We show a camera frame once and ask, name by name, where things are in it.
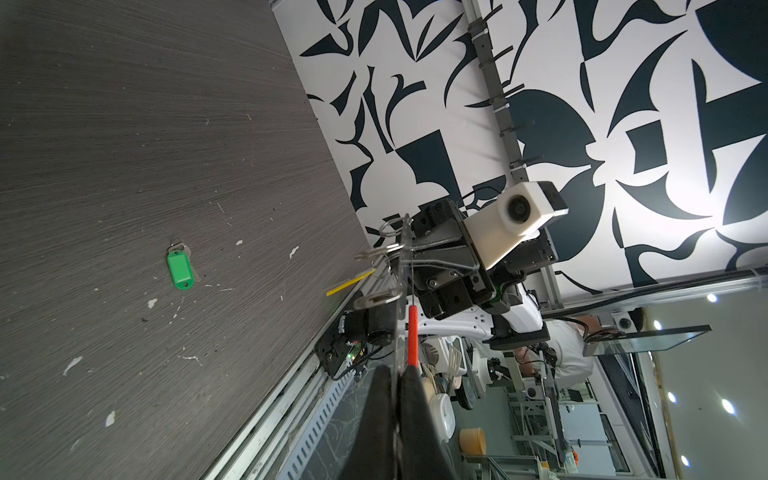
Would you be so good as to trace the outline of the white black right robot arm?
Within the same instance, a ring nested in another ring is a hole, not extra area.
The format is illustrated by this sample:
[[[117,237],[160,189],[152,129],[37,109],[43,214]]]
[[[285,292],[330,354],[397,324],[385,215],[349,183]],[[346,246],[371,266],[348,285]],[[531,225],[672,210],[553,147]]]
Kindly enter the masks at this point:
[[[402,253],[418,334],[464,337],[498,351],[547,340],[538,301],[523,285],[529,270],[509,267],[507,259],[484,266],[465,220],[444,198],[421,206],[410,221]]]

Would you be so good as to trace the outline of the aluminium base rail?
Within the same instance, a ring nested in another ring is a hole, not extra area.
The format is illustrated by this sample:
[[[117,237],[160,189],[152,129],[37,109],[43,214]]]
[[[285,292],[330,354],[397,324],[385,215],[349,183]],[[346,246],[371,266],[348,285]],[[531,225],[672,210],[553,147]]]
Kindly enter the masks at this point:
[[[316,402],[326,379],[317,355],[304,352],[203,477],[266,478]]]

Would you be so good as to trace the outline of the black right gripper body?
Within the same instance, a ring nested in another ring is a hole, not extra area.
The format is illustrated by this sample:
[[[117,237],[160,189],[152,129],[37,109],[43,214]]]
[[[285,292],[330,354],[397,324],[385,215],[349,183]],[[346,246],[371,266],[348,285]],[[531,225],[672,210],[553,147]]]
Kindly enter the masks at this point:
[[[451,199],[424,204],[411,223],[411,291],[426,316],[446,320],[476,306],[505,320],[538,320],[537,298],[523,282],[553,264],[557,253],[544,228],[493,266],[482,263]]]

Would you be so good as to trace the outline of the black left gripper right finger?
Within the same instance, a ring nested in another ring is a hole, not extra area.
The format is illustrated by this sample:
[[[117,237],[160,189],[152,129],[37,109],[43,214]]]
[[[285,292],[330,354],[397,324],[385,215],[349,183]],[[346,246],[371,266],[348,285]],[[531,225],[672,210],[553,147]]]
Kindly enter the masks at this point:
[[[408,365],[398,381],[401,479],[455,479],[441,446],[422,387],[419,370]]]

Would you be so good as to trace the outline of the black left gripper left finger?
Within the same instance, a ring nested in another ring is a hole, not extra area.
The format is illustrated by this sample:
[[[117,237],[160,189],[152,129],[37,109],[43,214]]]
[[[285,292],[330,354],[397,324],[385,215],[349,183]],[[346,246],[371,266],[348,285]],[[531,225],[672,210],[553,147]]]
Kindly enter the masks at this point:
[[[359,430],[339,479],[393,479],[394,404],[391,370],[378,366],[361,415]]]

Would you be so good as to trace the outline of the grey wall hook rack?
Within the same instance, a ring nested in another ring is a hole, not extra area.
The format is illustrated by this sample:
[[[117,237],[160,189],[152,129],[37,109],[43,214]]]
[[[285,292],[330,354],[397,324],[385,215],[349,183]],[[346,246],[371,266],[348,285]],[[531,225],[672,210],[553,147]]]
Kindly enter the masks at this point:
[[[512,45],[494,52],[490,28],[485,18],[476,18],[469,23],[472,44],[479,60],[479,69],[488,91],[488,102],[493,110],[497,123],[498,136],[505,152],[506,170],[510,176],[510,184],[518,184],[529,180],[527,164],[525,163],[520,144],[518,131],[522,125],[516,125],[512,118],[508,98],[512,93],[520,90],[519,87],[507,90],[499,74],[497,63],[505,55],[512,52]]]

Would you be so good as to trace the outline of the silver metal keyring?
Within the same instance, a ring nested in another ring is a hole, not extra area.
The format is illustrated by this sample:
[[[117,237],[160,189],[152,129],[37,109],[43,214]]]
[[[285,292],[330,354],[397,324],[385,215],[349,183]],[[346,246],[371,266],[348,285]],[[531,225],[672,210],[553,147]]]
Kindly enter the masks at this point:
[[[384,279],[384,286],[378,290],[372,289],[368,294],[358,298],[353,308],[355,310],[368,310],[384,306],[395,306],[395,317],[397,308],[397,299],[399,298],[397,290],[397,269],[398,269],[398,251],[401,248],[399,236],[402,228],[402,219],[395,219],[399,223],[399,228],[394,228],[391,232],[386,229],[391,225],[391,221],[386,221],[380,228],[380,234],[385,239],[394,239],[393,243],[384,243],[379,247],[370,248],[355,254],[355,259],[359,261],[371,260],[377,270],[383,272],[380,278]],[[414,242],[412,240],[412,260],[414,253]]]

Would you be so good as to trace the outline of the yellow plastic key tag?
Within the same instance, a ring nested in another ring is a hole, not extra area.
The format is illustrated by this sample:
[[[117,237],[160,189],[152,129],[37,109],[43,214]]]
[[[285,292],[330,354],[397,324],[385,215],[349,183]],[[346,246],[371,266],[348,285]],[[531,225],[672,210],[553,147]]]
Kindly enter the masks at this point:
[[[369,276],[371,276],[375,272],[376,272],[375,268],[369,268],[369,269],[364,270],[362,272],[356,273],[351,278],[345,279],[342,282],[340,282],[339,284],[331,287],[326,292],[326,295],[328,297],[333,296],[333,295],[337,294],[338,292],[341,292],[341,291],[345,290],[346,288],[354,286],[354,285],[358,284],[359,282],[367,279]]]

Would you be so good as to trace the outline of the green plastic key tag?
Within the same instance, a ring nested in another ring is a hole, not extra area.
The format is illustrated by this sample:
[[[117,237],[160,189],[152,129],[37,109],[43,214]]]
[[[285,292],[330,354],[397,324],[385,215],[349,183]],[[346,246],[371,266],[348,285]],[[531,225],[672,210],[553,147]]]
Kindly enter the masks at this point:
[[[179,290],[191,289],[195,284],[195,275],[189,255],[183,249],[171,250],[166,262],[174,286]]]

